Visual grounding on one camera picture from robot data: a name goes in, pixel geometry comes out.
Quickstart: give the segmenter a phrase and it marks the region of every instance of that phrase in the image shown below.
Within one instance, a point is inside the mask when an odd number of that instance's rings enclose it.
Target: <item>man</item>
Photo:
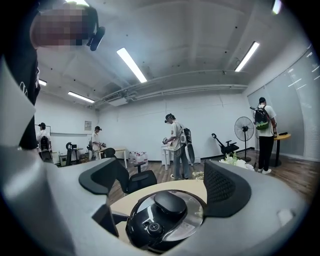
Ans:
[[[40,131],[38,131],[36,133],[36,141],[39,144],[39,153],[41,152],[41,139],[43,137],[46,137],[48,139],[48,145],[51,144],[51,138],[50,138],[50,134],[48,132],[46,132],[46,124],[44,122],[39,124],[40,126]]]
[[[175,180],[181,179],[180,174],[180,159],[182,161],[183,177],[185,180],[189,179],[189,162],[187,159],[185,145],[181,146],[180,135],[181,129],[185,128],[180,124],[173,114],[165,116],[165,122],[171,124],[171,137],[163,143],[168,145],[168,148],[173,151],[174,173],[170,175]]]
[[[40,91],[37,49],[80,46],[91,37],[97,23],[92,7],[64,3],[60,9],[40,13],[38,5],[19,16],[19,25],[6,35],[5,61],[24,95],[35,105]],[[19,143],[22,149],[37,151],[35,118],[26,127]]]
[[[269,174],[271,173],[271,169],[269,169],[269,162],[271,157],[271,152],[274,146],[274,132],[273,128],[276,128],[277,124],[275,121],[276,113],[274,109],[267,105],[267,101],[264,97],[261,97],[259,99],[259,109],[262,109],[264,107],[269,122],[268,122],[268,128],[264,130],[257,130],[258,136],[259,136],[259,166],[258,166],[258,172],[262,174]]]
[[[98,151],[102,148],[102,143],[100,143],[99,135],[98,135],[98,133],[100,131],[102,131],[100,126],[96,126],[94,128],[94,133],[92,133],[92,136],[91,136],[92,151],[93,151],[93,155],[95,157],[95,160],[99,159],[99,152]]]

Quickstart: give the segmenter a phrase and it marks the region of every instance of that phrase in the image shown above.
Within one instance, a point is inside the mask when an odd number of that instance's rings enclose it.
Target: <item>black cap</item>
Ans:
[[[263,103],[263,102],[265,102],[266,101],[266,99],[264,98],[264,97],[260,97],[260,99],[259,99],[259,104],[260,103]]]

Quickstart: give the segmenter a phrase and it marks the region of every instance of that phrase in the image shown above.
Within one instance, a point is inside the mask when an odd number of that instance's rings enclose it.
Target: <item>standing fan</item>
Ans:
[[[240,159],[246,162],[251,161],[251,158],[247,157],[247,141],[252,138],[254,131],[254,124],[248,117],[241,116],[235,121],[234,133],[240,141],[244,142],[244,157]]]

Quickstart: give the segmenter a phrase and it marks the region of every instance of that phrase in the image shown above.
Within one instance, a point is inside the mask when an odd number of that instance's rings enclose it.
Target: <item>table leg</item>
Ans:
[[[126,155],[126,150],[123,151],[123,157],[124,157],[124,165],[125,165],[125,168],[127,169],[128,166],[127,166],[127,155]]]
[[[168,163],[167,163],[167,151],[166,150],[163,150],[164,152],[164,169],[166,171],[168,171]]]
[[[275,159],[270,159],[270,163],[269,163],[270,166],[278,167],[281,165],[281,161],[279,160],[279,154],[280,154],[280,140],[278,139],[276,141]]]

